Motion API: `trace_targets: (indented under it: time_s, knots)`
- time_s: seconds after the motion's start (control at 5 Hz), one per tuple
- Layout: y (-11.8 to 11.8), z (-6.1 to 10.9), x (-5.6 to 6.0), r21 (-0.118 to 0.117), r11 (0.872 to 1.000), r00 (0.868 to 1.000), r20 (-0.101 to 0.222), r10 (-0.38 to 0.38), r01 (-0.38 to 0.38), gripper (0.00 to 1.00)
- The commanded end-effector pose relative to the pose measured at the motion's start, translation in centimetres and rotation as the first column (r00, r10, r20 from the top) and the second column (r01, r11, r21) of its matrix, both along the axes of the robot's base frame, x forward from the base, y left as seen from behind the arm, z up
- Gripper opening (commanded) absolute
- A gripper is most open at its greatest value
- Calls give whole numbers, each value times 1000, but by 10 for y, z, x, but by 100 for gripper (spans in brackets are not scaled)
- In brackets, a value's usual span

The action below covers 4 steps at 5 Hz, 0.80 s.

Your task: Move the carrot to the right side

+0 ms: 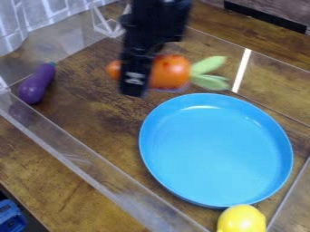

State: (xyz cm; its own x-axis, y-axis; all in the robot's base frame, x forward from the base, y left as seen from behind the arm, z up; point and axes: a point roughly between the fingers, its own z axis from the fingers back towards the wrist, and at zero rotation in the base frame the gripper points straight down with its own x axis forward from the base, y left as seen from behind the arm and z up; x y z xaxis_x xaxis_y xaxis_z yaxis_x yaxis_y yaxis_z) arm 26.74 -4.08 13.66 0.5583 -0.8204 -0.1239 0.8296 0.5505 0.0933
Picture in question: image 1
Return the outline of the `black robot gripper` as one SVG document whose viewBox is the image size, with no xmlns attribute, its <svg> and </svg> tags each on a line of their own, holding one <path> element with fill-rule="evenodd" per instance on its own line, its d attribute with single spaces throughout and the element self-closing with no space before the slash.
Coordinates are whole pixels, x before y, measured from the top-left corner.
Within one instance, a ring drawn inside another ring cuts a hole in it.
<svg viewBox="0 0 310 232">
<path fill-rule="evenodd" d="M 131 0 L 131 12 L 120 17 L 124 28 L 119 89 L 143 97 L 159 47 L 183 38 L 192 0 Z"/>
</svg>

